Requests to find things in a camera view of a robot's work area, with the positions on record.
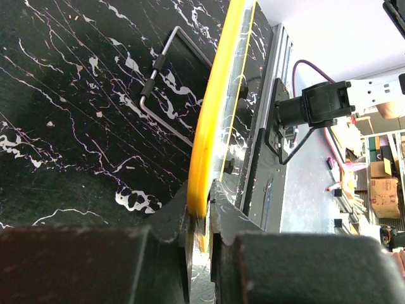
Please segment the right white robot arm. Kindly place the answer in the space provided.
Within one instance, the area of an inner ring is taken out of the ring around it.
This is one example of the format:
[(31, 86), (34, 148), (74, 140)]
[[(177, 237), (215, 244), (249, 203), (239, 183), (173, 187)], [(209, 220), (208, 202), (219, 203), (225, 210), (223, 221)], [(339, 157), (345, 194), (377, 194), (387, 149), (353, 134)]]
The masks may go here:
[(322, 82), (302, 90), (299, 97), (278, 101), (275, 119), (284, 128), (308, 124), (323, 128), (336, 119), (363, 115), (372, 106), (404, 101), (404, 74), (380, 78)]

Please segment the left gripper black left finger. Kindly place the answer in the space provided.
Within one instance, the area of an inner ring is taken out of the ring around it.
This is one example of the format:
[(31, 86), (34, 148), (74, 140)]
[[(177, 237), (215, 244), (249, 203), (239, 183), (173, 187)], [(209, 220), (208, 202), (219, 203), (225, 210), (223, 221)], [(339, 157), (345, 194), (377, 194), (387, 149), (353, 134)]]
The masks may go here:
[(17, 227), (1, 233), (2, 303), (188, 303), (187, 185), (133, 227)]

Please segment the white whiteboard with orange frame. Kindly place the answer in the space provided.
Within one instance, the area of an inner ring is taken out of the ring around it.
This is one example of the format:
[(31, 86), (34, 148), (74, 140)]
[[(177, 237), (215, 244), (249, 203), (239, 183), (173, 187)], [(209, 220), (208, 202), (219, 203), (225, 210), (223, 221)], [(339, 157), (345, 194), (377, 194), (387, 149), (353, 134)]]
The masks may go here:
[(225, 169), (255, 8), (255, 1), (230, 2), (197, 120), (187, 209), (202, 253), (209, 248), (209, 193)]

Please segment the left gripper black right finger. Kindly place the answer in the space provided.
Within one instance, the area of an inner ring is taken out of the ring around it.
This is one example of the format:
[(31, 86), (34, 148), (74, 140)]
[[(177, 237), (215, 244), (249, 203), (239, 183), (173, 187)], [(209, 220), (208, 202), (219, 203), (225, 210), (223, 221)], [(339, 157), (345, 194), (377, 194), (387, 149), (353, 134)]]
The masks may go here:
[(269, 234), (210, 194), (211, 280), (217, 303), (403, 303), (404, 279), (376, 240), (347, 234)]

